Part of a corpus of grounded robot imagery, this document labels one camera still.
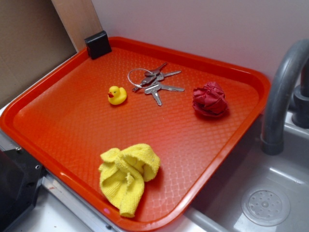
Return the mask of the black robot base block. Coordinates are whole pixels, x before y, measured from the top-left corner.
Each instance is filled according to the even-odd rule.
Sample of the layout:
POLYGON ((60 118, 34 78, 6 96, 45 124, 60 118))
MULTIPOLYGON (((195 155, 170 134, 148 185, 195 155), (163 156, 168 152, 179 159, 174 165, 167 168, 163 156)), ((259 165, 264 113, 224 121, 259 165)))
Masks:
POLYGON ((8 231, 37 202, 45 168, 22 148, 0 152, 0 230, 8 231))

